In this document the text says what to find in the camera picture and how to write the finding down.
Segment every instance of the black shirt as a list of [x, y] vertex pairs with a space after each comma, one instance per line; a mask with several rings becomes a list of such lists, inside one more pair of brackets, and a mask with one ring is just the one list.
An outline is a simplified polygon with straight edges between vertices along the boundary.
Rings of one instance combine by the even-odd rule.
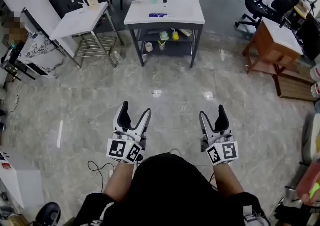
[[88, 195], [74, 225], [203, 222], [241, 226], [245, 225], [244, 206], [266, 217], [255, 196], [244, 192], [223, 198], [194, 165], [166, 153], [141, 163], [124, 202], [100, 193]]

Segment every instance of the metal shelf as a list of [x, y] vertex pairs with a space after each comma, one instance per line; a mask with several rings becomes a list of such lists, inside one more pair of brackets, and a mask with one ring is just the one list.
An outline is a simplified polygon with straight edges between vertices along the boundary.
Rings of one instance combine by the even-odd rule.
[[193, 30], [193, 34], [191, 36], [186, 36], [184, 33], [182, 33], [180, 30], [177, 29], [178, 34], [179, 34], [179, 40], [174, 40], [172, 39], [172, 34], [173, 30], [172, 29], [139, 29], [138, 35], [137, 35], [137, 40], [138, 41], [146, 41], [146, 42], [151, 42], [151, 41], [157, 41], [161, 40], [160, 39], [160, 34], [159, 33], [153, 33], [149, 34], [149, 31], [167, 31], [169, 34], [169, 39], [167, 41], [172, 41], [172, 42], [196, 42], [196, 33]]
[[99, 40], [107, 54], [105, 54], [95, 38], [83, 39], [80, 42], [75, 58], [106, 56], [110, 54], [117, 41], [117, 36], [99, 37]]

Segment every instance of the wooden shelf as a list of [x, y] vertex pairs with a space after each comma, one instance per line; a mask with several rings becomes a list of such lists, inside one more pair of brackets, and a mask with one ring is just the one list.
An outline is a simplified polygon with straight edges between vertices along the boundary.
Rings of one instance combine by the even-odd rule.
[[298, 63], [292, 64], [286, 68], [281, 74], [294, 80], [298, 80], [307, 84], [313, 84], [315, 81], [311, 78], [310, 68], [304, 67]]
[[312, 96], [311, 84], [284, 76], [275, 77], [274, 81], [277, 94], [280, 98], [312, 102], [317, 101], [317, 99]]
[[[255, 58], [255, 57], [251, 56], [250, 53], [247, 53], [246, 57], [247, 57], [249, 66], [250, 66], [256, 59], [258, 59], [258, 58]], [[263, 60], [260, 60], [260, 61], [254, 66], [253, 70], [255, 70], [255, 71], [262, 71], [262, 72], [269, 73], [269, 74], [273, 74], [273, 75], [276, 75], [276, 74], [277, 74], [276, 69], [275, 69], [275, 66], [274, 66], [272, 63], [268, 63], [268, 62], [265, 62], [265, 61], [263, 61]]]

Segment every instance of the black cable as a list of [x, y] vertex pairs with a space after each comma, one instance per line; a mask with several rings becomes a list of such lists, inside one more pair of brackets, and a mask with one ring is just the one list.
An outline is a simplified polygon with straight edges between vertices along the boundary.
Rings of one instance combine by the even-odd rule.
[[[95, 166], [96, 166], [96, 169], [91, 169], [90, 168], [90, 166], [89, 166], [89, 163], [93, 163]], [[113, 171], [115, 171], [115, 166], [113, 165], [113, 164], [111, 164], [111, 163], [106, 163], [103, 167], [101, 167], [101, 168], [99, 168], [99, 166], [95, 163], [95, 162], [93, 162], [93, 161], [88, 161], [88, 168], [89, 168], [89, 170], [91, 170], [92, 172], [96, 172], [96, 171], [99, 171], [99, 173], [100, 173], [100, 175], [101, 175], [101, 193], [102, 193], [102, 191], [103, 191], [103, 185], [104, 185], [104, 176], [102, 175], [102, 173], [101, 173], [101, 170], [106, 166], [106, 165], [108, 165], [108, 164], [110, 164], [110, 165], [112, 165], [112, 167], [113, 167]]]
[[213, 172], [213, 174], [211, 175], [211, 178], [210, 178], [210, 181], [209, 181], [210, 184], [211, 184], [211, 181], [212, 181], [213, 178], [214, 178], [214, 175], [215, 175], [215, 172]]

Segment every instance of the marble floor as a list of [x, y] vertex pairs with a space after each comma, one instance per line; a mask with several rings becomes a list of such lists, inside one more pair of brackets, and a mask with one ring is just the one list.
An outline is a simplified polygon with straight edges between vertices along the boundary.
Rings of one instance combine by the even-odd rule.
[[[20, 102], [7, 119], [3, 145], [41, 170], [45, 200], [61, 206], [61, 223], [77, 214], [86, 195], [100, 191], [88, 161], [115, 164], [106, 157], [107, 141], [117, 107], [125, 100], [133, 123], [146, 108], [152, 110], [149, 156], [176, 148], [207, 179], [213, 167], [200, 153], [199, 112], [214, 121], [223, 104], [239, 144], [240, 159], [231, 166], [270, 214], [299, 165], [303, 124], [313, 104], [280, 99], [271, 75], [247, 74], [242, 56], [247, 42], [242, 39], [204, 33], [194, 68], [190, 57], [165, 56], [145, 57], [141, 67], [128, 32], [121, 34], [124, 60], [116, 68], [106, 58], [85, 59], [82, 69], [66, 60], [58, 79], [8, 85], [4, 107], [12, 110], [16, 95]], [[29, 220], [38, 211], [21, 210]]]

